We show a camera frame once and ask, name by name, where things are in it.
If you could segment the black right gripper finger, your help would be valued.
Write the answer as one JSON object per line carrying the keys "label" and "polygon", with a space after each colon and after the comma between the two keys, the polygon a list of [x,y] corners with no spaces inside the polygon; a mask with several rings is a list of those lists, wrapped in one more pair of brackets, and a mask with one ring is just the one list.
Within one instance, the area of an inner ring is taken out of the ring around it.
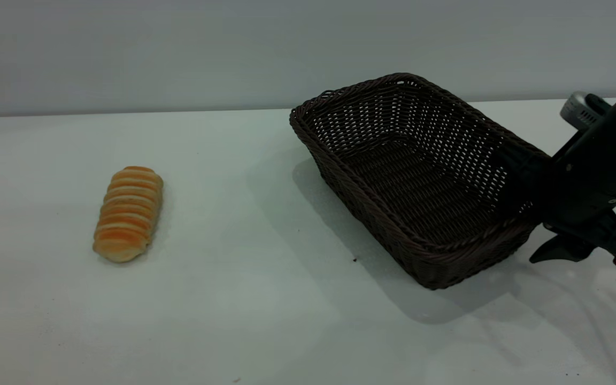
{"label": "black right gripper finger", "polygon": [[500,208],[506,214],[549,217],[546,178],[553,157],[521,144],[500,146],[500,167],[506,172]]}
{"label": "black right gripper finger", "polygon": [[596,248],[608,251],[616,266],[616,214],[608,211],[601,217],[582,225],[567,225],[555,220],[544,222],[556,236],[538,247],[530,262],[566,260],[578,263]]}

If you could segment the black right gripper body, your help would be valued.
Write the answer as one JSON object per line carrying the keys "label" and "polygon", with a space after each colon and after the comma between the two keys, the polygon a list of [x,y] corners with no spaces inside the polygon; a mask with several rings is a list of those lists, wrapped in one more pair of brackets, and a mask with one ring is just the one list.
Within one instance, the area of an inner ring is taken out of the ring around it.
{"label": "black right gripper body", "polygon": [[560,116],[577,132],[554,156],[543,219],[575,226],[616,206],[616,103],[577,91]]}

